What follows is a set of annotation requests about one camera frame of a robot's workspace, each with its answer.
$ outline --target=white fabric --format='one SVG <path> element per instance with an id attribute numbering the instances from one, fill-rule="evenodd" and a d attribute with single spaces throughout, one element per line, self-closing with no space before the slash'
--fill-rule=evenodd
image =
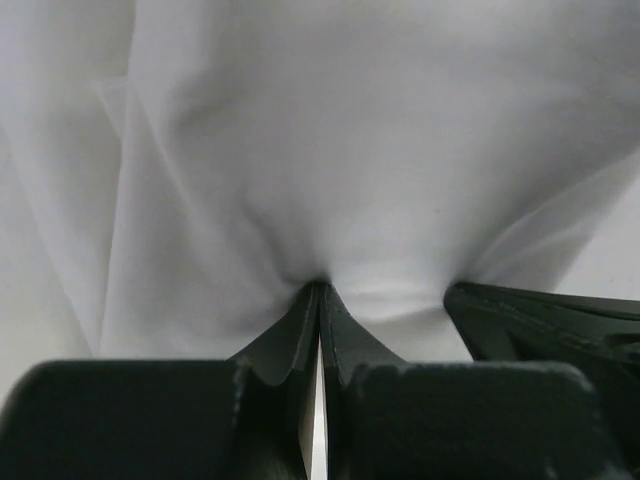
<path id="1" fill-rule="evenodd" d="M 467 359 L 447 286 L 554 290 L 637 177 L 638 25 L 635 0 L 3 0 L 0 361 L 22 316 L 64 332 L 34 361 L 226 357 L 316 278 L 407 359 Z"/>

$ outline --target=white cloth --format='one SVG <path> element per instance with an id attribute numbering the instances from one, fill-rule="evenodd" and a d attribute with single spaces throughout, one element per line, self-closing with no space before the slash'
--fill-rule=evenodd
<path id="1" fill-rule="evenodd" d="M 637 177 L 638 25 L 635 0 L 4 0 L 0 361 L 23 322 L 57 332 L 35 359 L 226 357 L 316 278 L 405 358 L 468 358 L 447 286 L 554 290 Z"/>

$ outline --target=wrinkled fabric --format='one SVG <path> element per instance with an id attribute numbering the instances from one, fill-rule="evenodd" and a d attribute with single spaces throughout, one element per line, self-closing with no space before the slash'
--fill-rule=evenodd
<path id="1" fill-rule="evenodd" d="M 224 358 L 324 279 L 468 359 L 447 286 L 554 291 L 638 177 L 638 44 L 635 0 L 5 0 L 0 322 Z"/>

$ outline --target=black plastic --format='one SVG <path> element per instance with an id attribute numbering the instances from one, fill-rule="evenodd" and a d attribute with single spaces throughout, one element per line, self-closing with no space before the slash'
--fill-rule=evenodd
<path id="1" fill-rule="evenodd" d="M 228 361 L 35 368 L 0 419 L 0 478 L 306 479 L 316 318 L 310 286 Z"/>
<path id="2" fill-rule="evenodd" d="M 579 368 L 602 397 L 634 474 L 640 473 L 640 302 L 463 283 L 445 307 L 478 360 L 555 360 Z"/>
<path id="3" fill-rule="evenodd" d="M 409 364 L 331 287 L 320 328 L 331 480 L 631 478 L 569 365 Z"/>

